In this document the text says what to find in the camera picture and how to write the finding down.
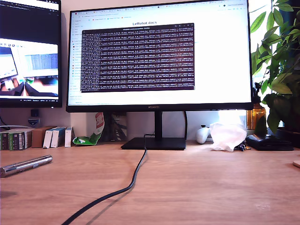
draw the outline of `black wallet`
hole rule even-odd
[[[249,135],[246,137],[247,145],[262,151],[293,151],[292,143],[273,135],[257,136]]]

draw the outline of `monitor stand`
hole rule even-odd
[[[163,112],[155,111],[155,137],[146,137],[146,148],[149,150],[184,150],[186,148],[185,138],[163,137]],[[135,137],[122,149],[144,149],[143,137]]]

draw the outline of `amber glass bottle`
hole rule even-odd
[[[247,129],[255,130],[258,120],[263,116],[266,116],[266,109],[259,103],[254,104],[253,110],[247,110]]]

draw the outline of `plastic bag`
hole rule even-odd
[[[104,117],[103,112],[98,112],[95,116],[96,118],[96,130],[90,137],[76,137],[73,140],[74,144],[81,144],[81,145],[96,145],[98,140],[101,137],[103,128],[104,128]]]
[[[210,125],[210,135],[213,140],[213,150],[233,151],[247,136],[246,128],[241,124],[214,123]]]

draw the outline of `potted plant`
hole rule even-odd
[[[267,17],[267,32],[257,50],[251,54],[252,75],[255,76],[263,67],[265,69],[259,83],[262,94],[268,87],[272,90],[262,103],[270,108],[267,123],[274,134],[280,121],[284,122],[284,130],[300,132],[300,11],[293,19],[293,25],[289,25],[284,21],[282,12],[293,12],[293,8],[299,7],[292,7],[287,2],[274,0]],[[265,18],[266,12],[255,19],[251,33],[261,26]]]

